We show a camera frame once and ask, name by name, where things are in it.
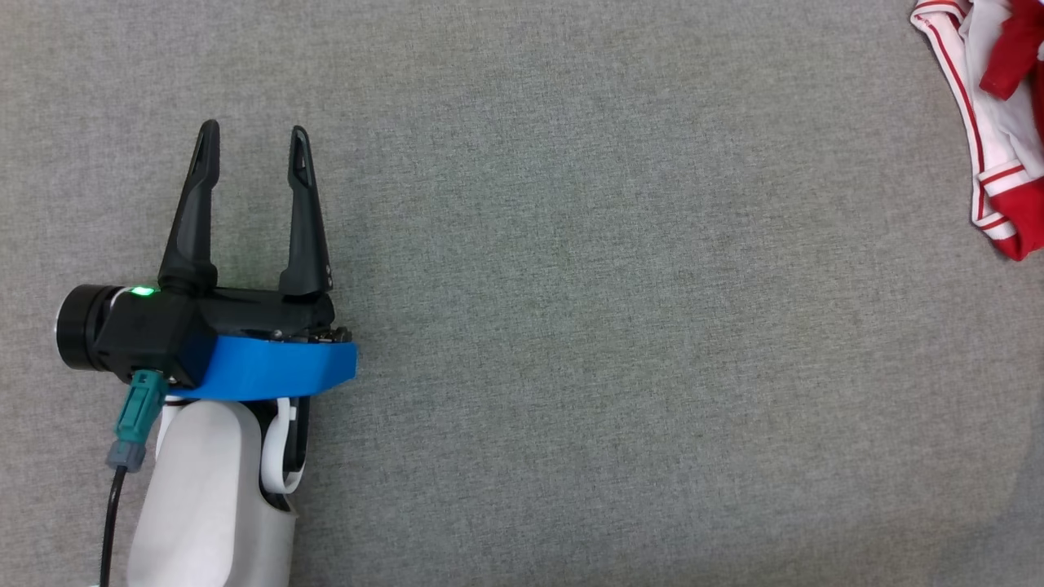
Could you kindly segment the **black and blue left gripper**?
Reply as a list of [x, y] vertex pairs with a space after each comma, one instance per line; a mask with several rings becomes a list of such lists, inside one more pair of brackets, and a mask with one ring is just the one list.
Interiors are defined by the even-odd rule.
[[[219, 271], [211, 261], [212, 191], [219, 182], [220, 127], [201, 123], [157, 282], [198, 296]], [[171, 384], [189, 399], [250, 402], [316, 396], [356, 376], [358, 348], [335, 326], [333, 287], [316, 165], [308, 133], [292, 127], [288, 185], [292, 191], [290, 256], [277, 290], [214, 289], [199, 300], [219, 335], [201, 383]]]

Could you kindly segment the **red and white basketball jersey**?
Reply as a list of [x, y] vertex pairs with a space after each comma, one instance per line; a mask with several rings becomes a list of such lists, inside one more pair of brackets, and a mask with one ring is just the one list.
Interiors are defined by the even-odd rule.
[[971, 224], [1011, 260], [1044, 249], [1044, 0], [916, 0], [955, 99]]

